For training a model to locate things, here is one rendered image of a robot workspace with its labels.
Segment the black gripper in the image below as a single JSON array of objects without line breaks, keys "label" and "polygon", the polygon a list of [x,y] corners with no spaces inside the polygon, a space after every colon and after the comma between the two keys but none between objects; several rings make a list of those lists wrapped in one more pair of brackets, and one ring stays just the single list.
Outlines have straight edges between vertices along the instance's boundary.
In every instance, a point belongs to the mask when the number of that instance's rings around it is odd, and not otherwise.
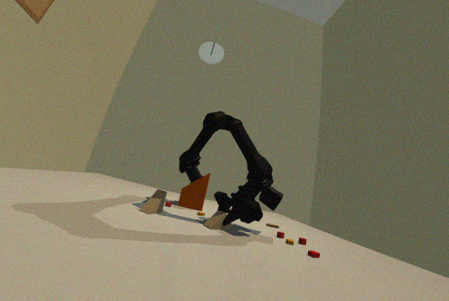
[{"label": "black gripper", "polygon": [[[214,197],[218,204],[218,209],[224,213],[228,213],[222,225],[228,225],[239,218],[248,219],[250,214],[252,220],[260,221],[262,219],[262,211],[259,202],[255,201],[256,193],[250,185],[239,186],[237,193],[231,194],[229,198],[223,192],[216,192]],[[230,207],[233,207],[230,210]]]}]

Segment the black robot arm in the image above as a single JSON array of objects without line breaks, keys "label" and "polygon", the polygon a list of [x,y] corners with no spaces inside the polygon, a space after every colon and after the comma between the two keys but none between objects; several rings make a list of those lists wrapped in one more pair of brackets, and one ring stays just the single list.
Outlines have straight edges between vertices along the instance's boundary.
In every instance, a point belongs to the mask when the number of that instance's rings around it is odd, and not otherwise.
[{"label": "black robot arm", "polygon": [[242,121],[226,115],[224,112],[212,112],[206,115],[203,120],[203,129],[191,147],[180,156],[180,172],[186,171],[191,183],[203,177],[197,168],[199,159],[201,159],[199,153],[213,133],[219,129],[231,132],[246,158],[249,173],[247,175],[248,181],[245,185],[250,185],[254,189],[256,196],[261,191],[259,200],[268,208],[275,210],[280,204],[283,194],[272,187],[274,183],[272,166],[259,154],[243,127]]}]

